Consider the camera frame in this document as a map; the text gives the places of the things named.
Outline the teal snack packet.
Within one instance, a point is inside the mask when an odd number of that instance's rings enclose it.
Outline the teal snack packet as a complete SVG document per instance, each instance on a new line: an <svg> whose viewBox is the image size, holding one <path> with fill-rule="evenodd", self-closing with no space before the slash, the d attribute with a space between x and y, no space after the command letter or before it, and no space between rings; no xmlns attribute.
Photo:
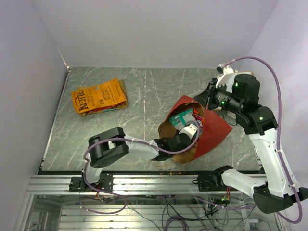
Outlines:
<svg viewBox="0 0 308 231"><path fill-rule="evenodd" d="M169 118L169 122L174 126L176 130L181 130L185 126L191 124L195 121L193 116L193 109L182 111L174 116Z"/></svg>

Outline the orange Kettle chip bag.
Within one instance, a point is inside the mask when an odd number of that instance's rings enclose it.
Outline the orange Kettle chip bag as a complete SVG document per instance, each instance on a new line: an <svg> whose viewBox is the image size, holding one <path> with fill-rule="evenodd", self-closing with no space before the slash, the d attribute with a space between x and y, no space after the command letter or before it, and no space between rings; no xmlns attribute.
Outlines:
<svg viewBox="0 0 308 231"><path fill-rule="evenodd" d="M113 107L126 101L117 78L95 86L79 86L71 92L71 98L78 114Z"/></svg>

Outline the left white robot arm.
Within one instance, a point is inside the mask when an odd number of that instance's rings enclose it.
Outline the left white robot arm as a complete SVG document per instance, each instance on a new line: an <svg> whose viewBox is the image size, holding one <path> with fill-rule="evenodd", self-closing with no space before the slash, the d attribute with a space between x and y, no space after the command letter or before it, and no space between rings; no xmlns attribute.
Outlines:
<svg viewBox="0 0 308 231"><path fill-rule="evenodd" d="M89 138L89 145L84 153L86 163L81 185L87 191L95 190L100 183L102 169L126 155L137 155L150 161L165 161L191 149L198 138L199 128L194 124L177 130L171 138L154 140L129 136L122 127L95 135Z"/></svg>

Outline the red brown paper bag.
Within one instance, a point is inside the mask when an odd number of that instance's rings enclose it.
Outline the red brown paper bag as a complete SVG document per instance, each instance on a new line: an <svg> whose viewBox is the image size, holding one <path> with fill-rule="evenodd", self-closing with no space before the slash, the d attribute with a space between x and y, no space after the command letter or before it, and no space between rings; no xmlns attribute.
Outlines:
<svg viewBox="0 0 308 231"><path fill-rule="evenodd" d="M196 102L193 98L184 95L177 100L172 109L169 111L166 119L159 125L159 137L173 137L176 134L176 129L169 122L169 118L190 108L196 108L205 118L205 123L201 127L202 132L197 143L189 150L176 154L172 158L176 163L186 164L205 155L219 146L232 130L232 128L214 111L206 113L204 107L202 107L198 102Z"/></svg>

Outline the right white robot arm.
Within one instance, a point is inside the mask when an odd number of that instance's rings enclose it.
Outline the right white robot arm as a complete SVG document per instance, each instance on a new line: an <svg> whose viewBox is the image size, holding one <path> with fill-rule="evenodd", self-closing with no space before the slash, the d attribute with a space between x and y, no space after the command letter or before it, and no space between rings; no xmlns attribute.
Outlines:
<svg viewBox="0 0 308 231"><path fill-rule="evenodd" d="M278 149L278 123L272 110L258 103L260 82L251 74L237 74L232 92L226 86L216 86L217 82L213 78L194 100L208 110L221 107L235 114L236 123L257 151L266 180L256 180L231 166L223 166L214 171L213 187L221 191L229 186L241 191L265 214L280 212L297 200L307 199L307 188L301 187L295 178L292 182L287 178L292 172L285 155Z"/></svg>

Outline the Doritos chip bag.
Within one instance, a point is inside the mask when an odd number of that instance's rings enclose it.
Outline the Doritos chip bag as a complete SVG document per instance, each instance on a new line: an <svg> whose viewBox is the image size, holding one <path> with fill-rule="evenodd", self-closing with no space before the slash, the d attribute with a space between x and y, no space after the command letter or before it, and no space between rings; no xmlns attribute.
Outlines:
<svg viewBox="0 0 308 231"><path fill-rule="evenodd" d="M124 84L124 80L122 80L122 79L119 80L119 84L120 84L120 87L121 87L121 90L122 90L124 96L126 97L126 101L125 102L122 102L122 103L120 103L118 105L115 105L113 107L98 108L98 109L94 109L94 110L91 110L91 111L88 111L88 112L79 113L79 115L81 117L84 117L86 115L92 115L92 114L96 114L96 113L113 111L113 110L118 110L118 109L123 109L123 108L128 107L128 96L127 96L127 90L126 90L126 87L125 87L125 84Z"/></svg>

